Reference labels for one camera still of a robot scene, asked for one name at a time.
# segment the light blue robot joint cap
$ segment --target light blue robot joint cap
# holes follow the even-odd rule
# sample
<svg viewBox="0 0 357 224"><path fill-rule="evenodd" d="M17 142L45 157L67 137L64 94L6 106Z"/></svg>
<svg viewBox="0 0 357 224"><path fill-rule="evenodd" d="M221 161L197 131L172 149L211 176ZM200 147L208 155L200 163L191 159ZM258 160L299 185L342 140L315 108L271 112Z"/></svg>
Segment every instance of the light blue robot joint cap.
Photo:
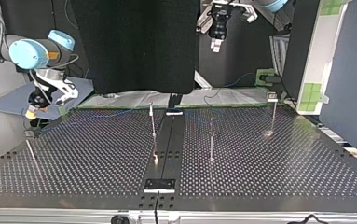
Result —
<svg viewBox="0 0 357 224"><path fill-rule="evenodd" d="M276 12L283 8L285 4L288 2L288 0L277 0L276 2L271 3L270 5L267 6L262 6L263 8L271 11L271 12Z"/></svg>
<svg viewBox="0 0 357 224"><path fill-rule="evenodd" d="M76 41L70 35L62 31L52 30L48 38L71 51L74 50L74 46L76 45Z"/></svg>
<svg viewBox="0 0 357 224"><path fill-rule="evenodd" d="M9 47L9 56L14 64L23 69L43 68L48 62L48 50L32 39L13 42Z"/></svg>

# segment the black backdrop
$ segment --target black backdrop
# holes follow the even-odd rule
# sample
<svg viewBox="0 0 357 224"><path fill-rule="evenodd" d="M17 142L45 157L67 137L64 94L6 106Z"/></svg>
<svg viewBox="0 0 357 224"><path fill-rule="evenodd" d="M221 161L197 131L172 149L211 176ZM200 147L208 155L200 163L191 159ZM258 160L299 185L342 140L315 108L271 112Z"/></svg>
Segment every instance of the black backdrop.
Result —
<svg viewBox="0 0 357 224"><path fill-rule="evenodd" d="M196 0L72 0L98 93L190 93Z"/></svg>

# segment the perforated metal table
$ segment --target perforated metal table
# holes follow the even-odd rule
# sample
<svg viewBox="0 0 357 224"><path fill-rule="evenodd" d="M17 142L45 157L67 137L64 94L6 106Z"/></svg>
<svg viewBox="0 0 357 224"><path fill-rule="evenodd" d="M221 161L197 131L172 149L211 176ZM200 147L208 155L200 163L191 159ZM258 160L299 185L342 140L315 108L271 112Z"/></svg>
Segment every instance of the perforated metal table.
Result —
<svg viewBox="0 0 357 224"><path fill-rule="evenodd" d="M146 110L74 112L32 142L36 161L24 144L0 159L0 208L357 213L357 160L289 108L155 119L156 145ZM156 204L148 178L175 193Z"/></svg>

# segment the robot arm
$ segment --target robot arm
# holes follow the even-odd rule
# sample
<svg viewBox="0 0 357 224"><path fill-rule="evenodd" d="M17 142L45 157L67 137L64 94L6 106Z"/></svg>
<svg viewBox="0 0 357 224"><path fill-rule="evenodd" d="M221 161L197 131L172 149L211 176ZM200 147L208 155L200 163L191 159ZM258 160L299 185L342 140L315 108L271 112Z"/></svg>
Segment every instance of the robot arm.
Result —
<svg viewBox="0 0 357 224"><path fill-rule="evenodd" d="M17 35L6 35L4 24L0 21L0 62L9 61L22 69L30 71L35 91L29 96L29 109L26 117L36 118L36 110L43 111L52 104L51 94L60 90L64 95L56 101L62 105L77 98L76 86L64 74L66 65L78 59L72 55L74 39L60 31L51 31L48 39L28 39Z"/></svg>

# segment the blue wire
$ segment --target blue wire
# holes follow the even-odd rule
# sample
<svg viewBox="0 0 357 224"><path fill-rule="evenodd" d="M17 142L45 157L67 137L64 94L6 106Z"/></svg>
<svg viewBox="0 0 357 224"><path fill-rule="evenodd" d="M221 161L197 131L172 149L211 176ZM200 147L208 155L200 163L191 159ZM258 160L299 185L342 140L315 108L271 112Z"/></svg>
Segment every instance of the blue wire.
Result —
<svg viewBox="0 0 357 224"><path fill-rule="evenodd" d="M95 116L91 116L90 118L82 119L82 120L77 121L77 122L72 122L72 123L63 124L63 125L58 125L58 126L51 127L51 128L46 128L46 129L43 129L42 132L46 132L46 131L53 130L53 129L63 129L63 128L67 128L67 127L70 127L70 126L77 125L77 124L79 124L79 123L85 122L85 121L87 121L87 120L89 120L89 119L112 118L112 117L116 117L116 116L121 116L121 115L127 114L127 113L129 113L129 112L132 112L132 111L134 111L134 110L135 110L135 109L125 110L125 111L122 111L122 112L119 112L119 113L116 113L116 114L113 114L113 115L95 115Z"/></svg>
<svg viewBox="0 0 357 224"><path fill-rule="evenodd" d="M231 84L228 84L228 85L225 85L224 87L222 88L227 88L227 87L232 87L232 86L235 86L237 83L240 82L240 80L243 78L243 77L246 77L248 75L254 75L254 73L247 73L247 74L244 74L242 75L241 77L239 77L239 79L237 79L235 82L231 83ZM214 96L204 96L204 102L210 107L210 109L219 114L220 116L223 116L222 112L216 110L216 109L213 109L213 107L207 102L206 98L210 98L212 99L213 97L215 97L216 95L218 95L219 91L214 95ZM121 115L124 115L124 114L127 114L127 113L130 113L132 111L134 111L135 109L131 109L131 110L126 110L126 111L122 111L122 112L119 112L119 113L116 113L116 114L113 114L113 115L95 115L95 116L92 116L90 118L87 118L87 119L82 119L78 122L73 122L73 123L68 123L68 124L65 124L65 125L58 125L56 127L51 127L51 128L46 128L46 129L43 129L42 132L46 132L46 131L49 131L49 130L53 130L53 129L62 129L62 128L67 128L67 127L70 127L70 126L73 126L73 125L77 125L79 123L82 123L82 122L85 122L89 119L104 119L104 118L112 118L112 117L117 117L117 116L121 116ZM191 118L191 119L194 119L196 120L197 122L201 123L201 124L209 124L210 122L208 121L205 121L205 119L197 119L193 116L191 116L190 114L188 113L184 113L185 116Z"/></svg>
<svg viewBox="0 0 357 224"><path fill-rule="evenodd" d="M222 88L227 88L227 87L235 86L237 83L240 82L240 80L241 80L243 77L246 77L246 76L248 76L248 75L254 75L254 80L256 79L256 74L255 74L255 73L247 73L247 74L244 74L244 75L242 75L241 77L239 77L235 82L233 82L233 83L231 83L231 84L228 84L228 85L225 85L225 86L219 88L219 90L216 92L216 94L215 94L214 96L204 96L203 99L204 99L205 104L207 104L207 106L208 106L213 112L216 112L216 113L218 113L220 116L223 116L223 114L222 114L220 111L218 111L218 110L216 110L216 109L213 109L213 106L210 105L210 104L207 102L206 98L212 99L213 97L215 97L215 96L217 96L217 95L219 94L219 92L222 90Z"/></svg>

